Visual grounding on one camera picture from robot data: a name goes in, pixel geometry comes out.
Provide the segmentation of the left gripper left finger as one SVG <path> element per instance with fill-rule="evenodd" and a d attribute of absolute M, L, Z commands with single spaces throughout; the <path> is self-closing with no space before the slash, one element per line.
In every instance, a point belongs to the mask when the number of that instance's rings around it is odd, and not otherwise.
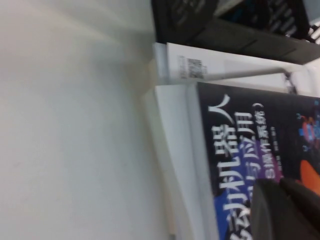
<path fill-rule="evenodd" d="M 254 240 L 318 240 L 320 220 L 308 220 L 280 182 L 259 179 L 253 187 L 251 234 Z"/>

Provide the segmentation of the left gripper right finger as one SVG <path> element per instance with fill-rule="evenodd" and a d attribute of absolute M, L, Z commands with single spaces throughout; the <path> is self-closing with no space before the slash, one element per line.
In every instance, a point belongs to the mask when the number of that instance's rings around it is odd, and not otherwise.
<path fill-rule="evenodd" d="M 280 186 L 290 196 L 299 211 L 308 220 L 320 219 L 320 196 L 300 182 L 290 178 L 282 178 Z"/>

